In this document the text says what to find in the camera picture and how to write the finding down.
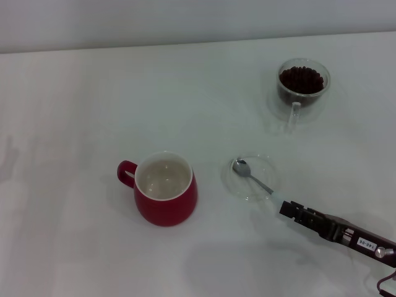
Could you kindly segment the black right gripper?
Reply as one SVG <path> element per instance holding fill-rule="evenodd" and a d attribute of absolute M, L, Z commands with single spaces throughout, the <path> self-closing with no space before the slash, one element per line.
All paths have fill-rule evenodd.
<path fill-rule="evenodd" d="M 391 268 L 395 268 L 395 242 L 352 225 L 348 221 L 336 223 L 314 209 L 296 202 L 283 201 L 279 214 L 315 231 L 321 238 L 335 241 Z"/>

